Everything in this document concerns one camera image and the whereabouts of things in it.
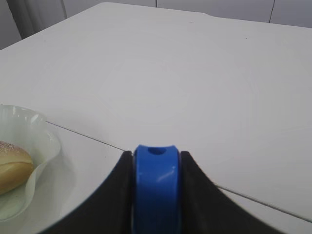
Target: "white surface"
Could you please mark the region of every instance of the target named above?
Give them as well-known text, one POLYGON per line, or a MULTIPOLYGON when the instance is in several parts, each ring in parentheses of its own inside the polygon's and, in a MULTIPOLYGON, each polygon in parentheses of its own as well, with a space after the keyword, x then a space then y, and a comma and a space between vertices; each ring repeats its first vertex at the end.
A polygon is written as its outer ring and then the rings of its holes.
POLYGON ((212 16, 269 22, 274 0, 158 0, 161 8, 196 11, 212 16))
POLYGON ((0 223, 2 234, 34 234, 80 205, 111 172, 122 151, 48 124, 62 153, 43 171, 34 199, 17 218, 0 223))
MULTIPOLYGON (((106 0, 64 0, 64 5, 66 7, 67 16, 71 17, 101 2, 107 2, 107 1, 106 0)), ((109 0, 109 2, 156 7, 156 0, 109 0)))
POLYGON ((20 40, 20 34, 6 0, 0 0, 0 50, 20 40))
POLYGON ((311 39, 103 3, 2 50, 0 100, 123 149, 175 144, 215 183, 312 219, 311 39))
POLYGON ((289 216, 282 212, 273 210, 259 203, 250 201, 241 196, 222 190, 226 196, 236 202, 253 216, 269 224, 270 226, 289 234, 311 234, 312 224, 299 218, 289 216))
POLYGON ((312 1, 275 0, 271 23, 312 28, 312 1))

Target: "white wall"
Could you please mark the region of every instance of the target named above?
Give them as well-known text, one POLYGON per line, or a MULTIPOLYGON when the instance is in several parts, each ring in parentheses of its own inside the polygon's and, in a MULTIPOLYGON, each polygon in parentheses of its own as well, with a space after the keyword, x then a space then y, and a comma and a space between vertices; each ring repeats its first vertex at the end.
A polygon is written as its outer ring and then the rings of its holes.
POLYGON ((158 7, 269 22, 274 0, 158 0, 158 7))
POLYGON ((6 0, 0 0, 0 50, 19 41, 20 34, 6 0))
POLYGON ((312 28, 312 0, 275 0, 271 23, 312 28))
POLYGON ((64 4, 66 7, 67 16, 70 17, 101 2, 107 1, 156 7, 155 0, 64 0, 64 4))

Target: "hole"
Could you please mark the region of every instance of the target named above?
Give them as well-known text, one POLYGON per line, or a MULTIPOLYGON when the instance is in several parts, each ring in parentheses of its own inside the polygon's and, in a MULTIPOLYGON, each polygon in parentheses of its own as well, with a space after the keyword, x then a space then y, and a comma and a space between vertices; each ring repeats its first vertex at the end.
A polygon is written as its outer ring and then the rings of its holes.
POLYGON ((150 152, 153 155, 162 155, 166 152, 166 148, 160 148, 160 147, 150 147, 148 148, 148 152, 150 152))

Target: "blue plastic part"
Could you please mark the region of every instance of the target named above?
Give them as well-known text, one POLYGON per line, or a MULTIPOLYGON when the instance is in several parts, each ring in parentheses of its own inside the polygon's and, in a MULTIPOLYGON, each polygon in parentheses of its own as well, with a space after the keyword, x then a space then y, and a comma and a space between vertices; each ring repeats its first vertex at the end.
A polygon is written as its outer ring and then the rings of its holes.
POLYGON ((180 163, 175 146, 135 151, 133 233, 180 233, 180 163))

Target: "white bowl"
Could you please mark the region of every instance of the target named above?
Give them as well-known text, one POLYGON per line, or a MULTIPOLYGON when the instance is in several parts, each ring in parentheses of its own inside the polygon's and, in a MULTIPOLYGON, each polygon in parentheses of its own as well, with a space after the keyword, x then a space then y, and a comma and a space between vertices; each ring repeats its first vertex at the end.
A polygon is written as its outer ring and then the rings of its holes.
POLYGON ((0 141, 27 151, 35 165, 25 184, 0 195, 0 222, 8 221, 26 210, 34 197, 36 182, 43 169, 59 154, 59 140, 47 130, 45 120, 43 115, 35 111, 0 105, 0 141))

